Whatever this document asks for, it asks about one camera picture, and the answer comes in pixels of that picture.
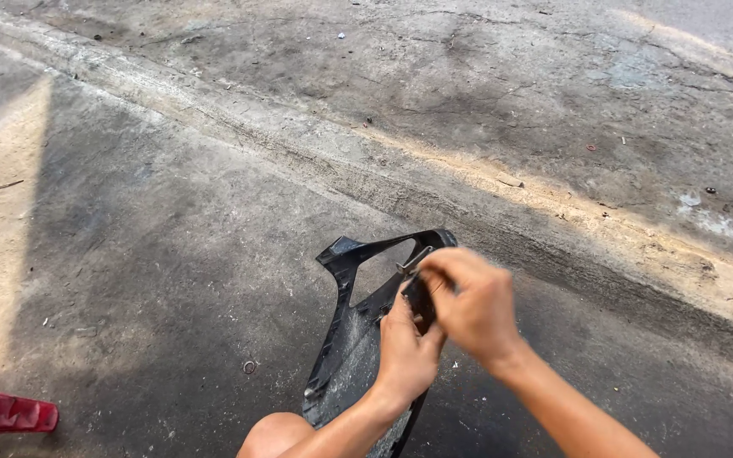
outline small stone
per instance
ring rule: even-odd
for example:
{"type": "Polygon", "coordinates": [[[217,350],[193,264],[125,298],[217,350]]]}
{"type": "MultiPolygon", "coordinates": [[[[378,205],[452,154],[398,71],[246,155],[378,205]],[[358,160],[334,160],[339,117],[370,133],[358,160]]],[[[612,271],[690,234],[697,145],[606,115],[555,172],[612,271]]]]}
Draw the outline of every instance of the small stone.
{"type": "Polygon", "coordinates": [[[94,338],[98,335],[98,328],[95,326],[91,328],[77,328],[75,330],[75,337],[77,338],[94,338]]]}

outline left hand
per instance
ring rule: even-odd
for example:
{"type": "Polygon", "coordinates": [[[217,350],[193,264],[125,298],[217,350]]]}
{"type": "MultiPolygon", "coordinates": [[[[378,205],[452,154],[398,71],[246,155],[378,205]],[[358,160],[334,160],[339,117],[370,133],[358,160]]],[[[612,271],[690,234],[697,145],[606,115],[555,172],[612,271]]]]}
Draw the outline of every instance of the left hand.
{"type": "Polygon", "coordinates": [[[371,389],[397,415],[432,385],[446,338],[437,323],[420,335],[411,307],[401,295],[405,286],[398,289],[392,310],[380,322],[380,367],[371,389]]]}

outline knee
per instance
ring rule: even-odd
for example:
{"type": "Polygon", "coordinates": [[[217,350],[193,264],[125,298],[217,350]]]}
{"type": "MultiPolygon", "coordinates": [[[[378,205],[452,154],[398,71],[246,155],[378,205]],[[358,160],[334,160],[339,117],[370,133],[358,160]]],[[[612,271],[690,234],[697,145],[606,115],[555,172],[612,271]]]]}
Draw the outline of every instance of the knee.
{"type": "Polygon", "coordinates": [[[237,458],[276,458],[313,432],[299,415],[271,413],[251,428],[237,458]]]}

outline right hand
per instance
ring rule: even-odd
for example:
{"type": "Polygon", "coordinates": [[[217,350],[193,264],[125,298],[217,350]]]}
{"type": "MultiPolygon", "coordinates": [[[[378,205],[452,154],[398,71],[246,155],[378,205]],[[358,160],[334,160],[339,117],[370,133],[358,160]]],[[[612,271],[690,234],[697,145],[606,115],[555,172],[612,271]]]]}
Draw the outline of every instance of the right hand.
{"type": "Polygon", "coordinates": [[[516,329],[511,272],[465,248],[438,249],[418,266],[449,338],[489,371],[510,367],[528,347],[516,329]]]}

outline plastic car part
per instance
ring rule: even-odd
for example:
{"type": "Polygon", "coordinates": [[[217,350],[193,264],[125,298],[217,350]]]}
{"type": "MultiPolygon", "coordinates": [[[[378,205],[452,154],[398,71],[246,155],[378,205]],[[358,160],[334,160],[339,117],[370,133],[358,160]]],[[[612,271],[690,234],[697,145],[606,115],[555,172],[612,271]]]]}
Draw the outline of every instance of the plastic car part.
{"type": "MultiPolygon", "coordinates": [[[[394,239],[365,244],[341,237],[316,260],[336,279],[338,300],[330,330],[316,359],[304,392],[302,412],[306,421],[321,428],[352,406],[372,386],[380,362],[380,319],[392,308],[395,293],[404,279],[410,284],[402,294],[412,312],[422,317],[422,332],[434,321],[432,299],[425,284],[416,275],[417,263],[435,249],[457,246],[457,240],[445,229],[416,232],[394,239]],[[350,307],[350,298],[358,267],[367,259],[402,243],[414,240],[409,259],[398,265],[398,272],[364,300],[350,307]]],[[[395,458],[409,438],[426,393],[413,401],[372,450],[368,458],[395,458]]]]}

